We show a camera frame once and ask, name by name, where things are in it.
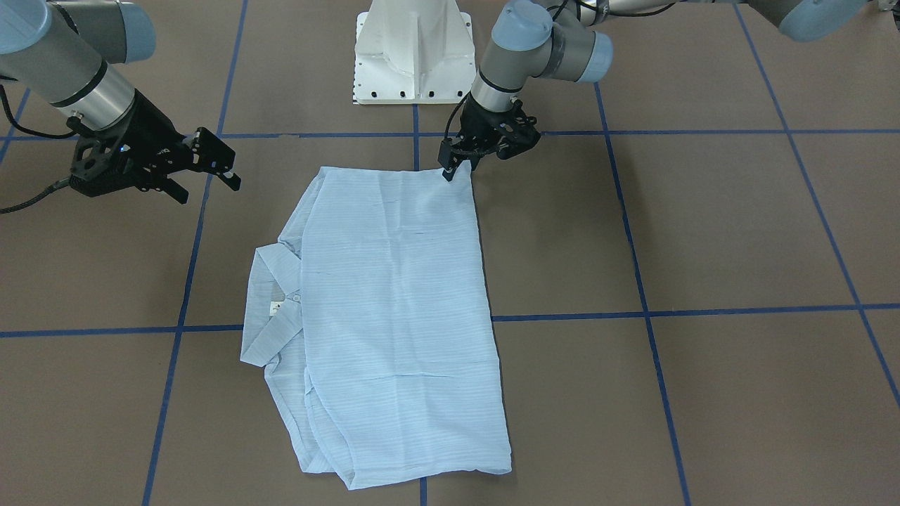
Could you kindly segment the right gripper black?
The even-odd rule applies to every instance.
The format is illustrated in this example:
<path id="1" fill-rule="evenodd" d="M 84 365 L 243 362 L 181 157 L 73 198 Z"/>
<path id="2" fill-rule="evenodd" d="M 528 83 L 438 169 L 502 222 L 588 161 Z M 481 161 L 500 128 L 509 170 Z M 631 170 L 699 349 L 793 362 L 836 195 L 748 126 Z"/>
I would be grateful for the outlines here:
<path id="1" fill-rule="evenodd" d="M 97 197 L 133 187 L 166 193 L 185 205 L 189 191 L 170 178 L 180 171 L 216 176 L 231 191 L 241 187 L 231 147 L 203 126 L 191 135 L 180 134 L 141 93 L 112 126 L 88 129 L 77 115 L 67 125 L 78 135 L 70 187 L 82 195 Z"/>

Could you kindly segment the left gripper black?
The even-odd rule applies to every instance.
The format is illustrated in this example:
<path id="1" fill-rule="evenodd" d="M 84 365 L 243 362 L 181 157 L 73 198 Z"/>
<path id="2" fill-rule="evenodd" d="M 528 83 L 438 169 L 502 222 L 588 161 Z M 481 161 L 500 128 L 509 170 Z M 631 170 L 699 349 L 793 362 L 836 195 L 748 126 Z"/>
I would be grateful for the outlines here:
<path id="1" fill-rule="evenodd" d="M 495 155 L 508 160 L 536 147 L 542 138 L 536 124 L 537 118 L 523 110 L 518 97 L 504 112 L 489 111 L 473 97 L 463 97 L 446 120 L 438 150 L 444 180 L 452 182 L 464 162 L 475 172 L 482 158 Z"/>

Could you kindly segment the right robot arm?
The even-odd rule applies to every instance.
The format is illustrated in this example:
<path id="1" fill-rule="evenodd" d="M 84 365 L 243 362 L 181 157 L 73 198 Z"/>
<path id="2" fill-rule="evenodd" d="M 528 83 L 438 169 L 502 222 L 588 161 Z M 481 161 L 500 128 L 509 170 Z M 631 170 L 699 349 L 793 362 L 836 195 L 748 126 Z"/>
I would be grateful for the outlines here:
<path id="1" fill-rule="evenodd" d="M 186 204 L 172 179 L 193 171 L 241 185 L 236 154 L 209 129 L 181 134 L 171 119 L 117 70 L 155 52 L 155 27 L 123 1 L 4 1 L 2 78 L 26 84 L 65 118 L 77 137 L 70 175 L 42 191 L 96 197 L 135 188 Z"/>

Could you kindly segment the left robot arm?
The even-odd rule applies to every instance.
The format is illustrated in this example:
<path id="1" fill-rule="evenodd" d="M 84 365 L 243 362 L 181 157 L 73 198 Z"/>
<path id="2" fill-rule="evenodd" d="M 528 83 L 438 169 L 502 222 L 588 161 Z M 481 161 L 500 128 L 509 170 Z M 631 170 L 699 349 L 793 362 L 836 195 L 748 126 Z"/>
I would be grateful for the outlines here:
<path id="1" fill-rule="evenodd" d="M 524 111 L 521 92 L 531 78 L 595 84 L 610 70 L 614 47 L 598 31 L 610 18 L 646 18 L 672 1 L 508 1 L 491 29 L 475 80 L 452 112 L 456 134 L 444 132 L 438 163 L 446 181 L 461 167 L 475 170 L 488 156 L 507 160 L 541 138 Z"/>

